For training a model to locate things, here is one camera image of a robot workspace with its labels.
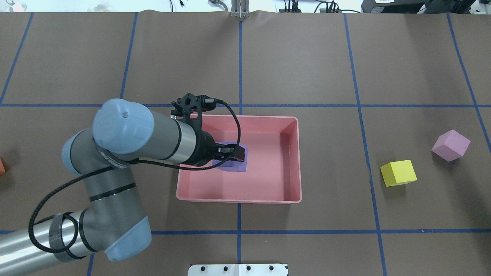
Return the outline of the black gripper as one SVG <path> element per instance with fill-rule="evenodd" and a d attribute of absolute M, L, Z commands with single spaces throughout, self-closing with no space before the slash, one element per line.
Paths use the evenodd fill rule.
<path fill-rule="evenodd" d="M 200 131 L 196 140 L 194 151 L 194 166 L 201 167 L 207 164 L 217 153 L 218 161 L 246 161 L 246 149 L 239 144 L 217 144 L 212 135 Z"/>

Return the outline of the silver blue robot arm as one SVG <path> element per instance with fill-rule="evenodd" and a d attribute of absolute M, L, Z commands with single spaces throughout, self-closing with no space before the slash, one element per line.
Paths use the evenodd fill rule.
<path fill-rule="evenodd" d="M 235 143 L 216 143 L 202 130 L 203 112 L 219 104 L 235 121 Z M 63 164 L 76 178 L 42 198 L 25 230 L 1 238 L 1 275 L 24 276 L 99 251 L 110 261 L 122 261 L 145 250 L 152 231 L 131 169 L 134 165 L 206 171 L 227 161 L 244 161 L 240 122 L 228 103 L 189 94 L 172 105 L 168 117 L 137 102 L 106 101 L 92 127 L 63 145 Z M 79 181 L 85 182 L 88 208 L 38 220 L 48 200 Z"/>

